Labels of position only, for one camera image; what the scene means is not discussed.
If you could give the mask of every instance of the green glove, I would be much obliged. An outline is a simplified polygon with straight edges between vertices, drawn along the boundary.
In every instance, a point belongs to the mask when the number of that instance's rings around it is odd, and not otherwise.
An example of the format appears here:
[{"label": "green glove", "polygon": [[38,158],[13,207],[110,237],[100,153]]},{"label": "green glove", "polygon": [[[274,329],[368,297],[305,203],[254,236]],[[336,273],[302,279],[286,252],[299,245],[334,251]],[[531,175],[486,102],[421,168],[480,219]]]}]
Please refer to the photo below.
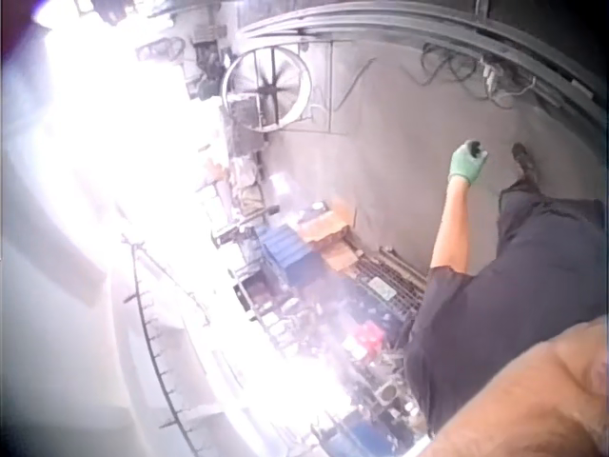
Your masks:
[{"label": "green glove", "polygon": [[453,152],[450,160],[448,179],[453,176],[462,176],[469,184],[474,184],[478,178],[488,152],[481,149],[480,141],[467,140]]}]

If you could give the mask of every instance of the blue container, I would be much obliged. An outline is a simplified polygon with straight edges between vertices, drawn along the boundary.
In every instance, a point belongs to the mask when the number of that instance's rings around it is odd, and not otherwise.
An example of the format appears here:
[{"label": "blue container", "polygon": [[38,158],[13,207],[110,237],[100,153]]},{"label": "blue container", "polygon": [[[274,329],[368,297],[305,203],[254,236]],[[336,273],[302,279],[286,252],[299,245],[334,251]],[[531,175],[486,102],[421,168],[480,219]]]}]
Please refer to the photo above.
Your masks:
[{"label": "blue container", "polygon": [[286,284],[302,288],[326,275],[322,256],[301,240],[290,226],[269,228],[258,237],[263,256]]}]

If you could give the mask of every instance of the red object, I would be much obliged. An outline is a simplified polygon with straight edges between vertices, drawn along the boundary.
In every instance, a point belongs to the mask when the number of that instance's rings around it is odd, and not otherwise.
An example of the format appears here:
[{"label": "red object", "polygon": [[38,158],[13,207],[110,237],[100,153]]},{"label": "red object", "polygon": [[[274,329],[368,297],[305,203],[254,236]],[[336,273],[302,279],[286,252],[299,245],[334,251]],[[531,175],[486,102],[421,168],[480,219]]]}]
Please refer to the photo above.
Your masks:
[{"label": "red object", "polygon": [[383,348],[384,331],[372,321],[366,321],[355,330],[354,338],[368,352],[367,357],[376,357]]}]

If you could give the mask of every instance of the concrete floor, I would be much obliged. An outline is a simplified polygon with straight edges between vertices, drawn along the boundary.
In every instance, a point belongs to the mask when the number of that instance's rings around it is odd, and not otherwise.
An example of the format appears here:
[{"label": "concrete floor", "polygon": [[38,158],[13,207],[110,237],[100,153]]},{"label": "concrete floor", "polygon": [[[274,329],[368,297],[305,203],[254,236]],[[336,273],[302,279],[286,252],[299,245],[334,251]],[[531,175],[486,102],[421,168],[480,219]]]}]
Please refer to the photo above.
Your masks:
[{"label": "concrete floor", "polygon": [[[267,173],[282,173],[290,186],[291,194],[277,199],[283,209],[340,197],[357,210],[355,232],[366,245],[392,246],[425,272],[451,153],[464,140],[479,139],[490,157],[469,201],[470,272],[476,273],[495,256],[498,196],[517,176],[510,154],[514,142],[523,142],[538,160],[545,193],[606,195],[605,169],[597,156],[531,99],[523,97],[504,110],[473,99],[441,77],[419,87],[399,69],[402,63],[422,80],[419,53],[392,45],[337,43],[330,80],[328,45],[301,51],[315,88],[311,103],[325,107],[330,85],[336,107],[362,65],[372,57],[379,60],[333,113],[332,134],[326,133],[327,112],[313,108],[304,115],[311,119],[270,135]],[[481,90],[480,81],[469,84]]]}]

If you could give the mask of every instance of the foot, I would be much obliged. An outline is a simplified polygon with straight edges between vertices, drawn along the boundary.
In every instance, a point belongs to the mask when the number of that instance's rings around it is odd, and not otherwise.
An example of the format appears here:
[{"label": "foot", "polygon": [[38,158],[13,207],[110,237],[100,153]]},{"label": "foot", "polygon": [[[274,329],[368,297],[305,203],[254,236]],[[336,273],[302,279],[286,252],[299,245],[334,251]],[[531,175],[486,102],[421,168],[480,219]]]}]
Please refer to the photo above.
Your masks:
[{"label": "foot", "polygon": [[512,147],[512,156],[521,169],[521,178],[537,185],[540,180],[537,165],[533,156],[526,150],[522,143],[515,143]]}]

